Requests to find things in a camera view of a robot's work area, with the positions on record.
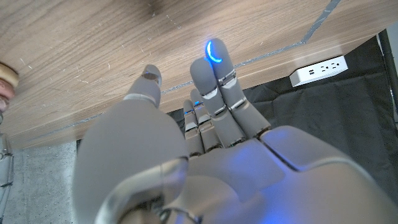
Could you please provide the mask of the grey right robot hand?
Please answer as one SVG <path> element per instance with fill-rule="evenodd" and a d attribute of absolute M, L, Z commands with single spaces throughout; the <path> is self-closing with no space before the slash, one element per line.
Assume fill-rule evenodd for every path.
<path fill-rule="evenodd" d="M 1 133 L 1 223 L 7 205 L 9 193 L 14 181 L 14 156 L 7 137 Z"/>

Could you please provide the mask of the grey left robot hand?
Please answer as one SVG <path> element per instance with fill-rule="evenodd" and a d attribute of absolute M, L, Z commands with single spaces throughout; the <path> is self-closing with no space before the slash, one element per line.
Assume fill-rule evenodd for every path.
<path fill-rule="evenodd" d="M 206 43 L 185 129 L 145 67 L 86 132 L 72 181 L 78 223 L 396 223 L 397 205 L 352 158 L 245 97 L 228 50 Z"/>

